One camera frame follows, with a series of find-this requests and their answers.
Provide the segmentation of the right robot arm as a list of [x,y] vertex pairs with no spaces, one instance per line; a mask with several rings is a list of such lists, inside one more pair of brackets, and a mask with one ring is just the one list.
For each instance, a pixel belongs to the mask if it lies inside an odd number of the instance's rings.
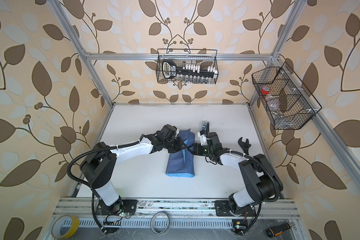
[[201,135],[200,140],[200,144],[188,147],[193,155],[204,156],[212,164],[232,167],[243,177],[245,187],[229,196],[228,206],[232,215],[240,216],[246,207],[259,206],[264,201],[276,202],[281,197],[284,187],[280,178],[265,155],[249,155],[249,140],[239,138],[242,153],[224,148],[215,132]]

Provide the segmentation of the blue wrapping paper sheet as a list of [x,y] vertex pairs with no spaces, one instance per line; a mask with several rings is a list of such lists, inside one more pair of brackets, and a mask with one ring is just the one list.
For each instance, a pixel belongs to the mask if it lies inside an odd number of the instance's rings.
[[[180,131],[178,136],[181,137],[187,147],[191,147],[195,143],[195,134],[190,129]],[[167,176],[179,178],[193,178],[195,176],[194,155],[190,152],[191,150],[192,147],[170,154],[166,168]]]

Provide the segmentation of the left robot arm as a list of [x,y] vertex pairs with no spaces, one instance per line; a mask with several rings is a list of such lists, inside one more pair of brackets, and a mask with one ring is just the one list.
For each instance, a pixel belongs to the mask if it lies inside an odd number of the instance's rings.
[[188,146],[178,133],[176,127],[165,125],[153,134],[141,135],[135,142],[112,146],[100,142],[92,150],[74,158],[67,166],[67,175],[75,182],[89,187],[94,196],[108,208],[120,209],[122,198],[111,180],[116,166],[163,149],[170,154],[186,150]]

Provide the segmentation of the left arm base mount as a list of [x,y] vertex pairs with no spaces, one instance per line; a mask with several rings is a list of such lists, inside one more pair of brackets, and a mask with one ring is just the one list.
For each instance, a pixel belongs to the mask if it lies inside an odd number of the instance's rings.
[[95,210],[97,214],[102,216],[121,216],[127,214],[133,215],[137,210],[138,200],[119,198],[111,206],[107,206],[103,200],[99,200]]

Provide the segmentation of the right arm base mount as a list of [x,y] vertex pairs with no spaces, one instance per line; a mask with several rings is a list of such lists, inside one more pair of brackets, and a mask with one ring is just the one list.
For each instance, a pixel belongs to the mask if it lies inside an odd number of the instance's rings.
[[215,210],[218,217],[254,217],[257,214],[253,206],[238,207],[229,200],[215,201]]

